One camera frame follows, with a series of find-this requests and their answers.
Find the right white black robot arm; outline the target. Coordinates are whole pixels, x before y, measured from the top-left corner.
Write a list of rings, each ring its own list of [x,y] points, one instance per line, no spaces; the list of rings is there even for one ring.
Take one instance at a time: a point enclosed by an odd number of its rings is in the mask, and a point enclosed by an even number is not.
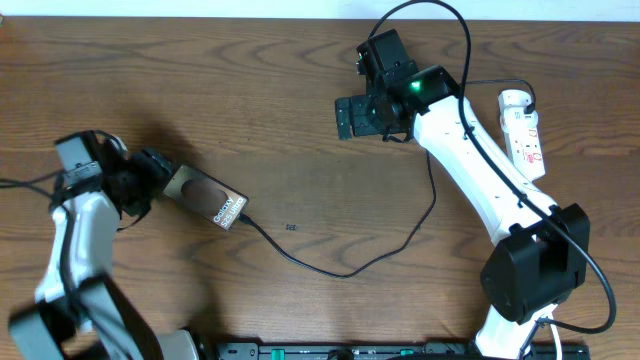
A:
[[[396,30],[356,51],[366,92],[336,100],[340,139],[389,141],[403,133],[443,165],[494,246],[480,274],[491,306],[474,345],[486,357],[537,357],[535,327],[585,281],[586,213],[577,204],[559,207],[523,175],[460,98],[451,75],[439,65],[419,69]]]

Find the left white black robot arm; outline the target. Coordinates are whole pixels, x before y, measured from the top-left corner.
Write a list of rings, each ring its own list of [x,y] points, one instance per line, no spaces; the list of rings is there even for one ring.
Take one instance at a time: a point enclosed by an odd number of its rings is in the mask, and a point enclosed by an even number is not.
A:
[[[113,243],[123,215],[142,220],[173,174],[152,148],[129,153],[101,130],[55,142],[62,164],[45,196],[55,237],[33,305],[13,312],[8,330],[26,359],[66,359],[64,342],[94,331],[80,359],[212,359],[206,340],[188,328],[158,335],[112,279]]]

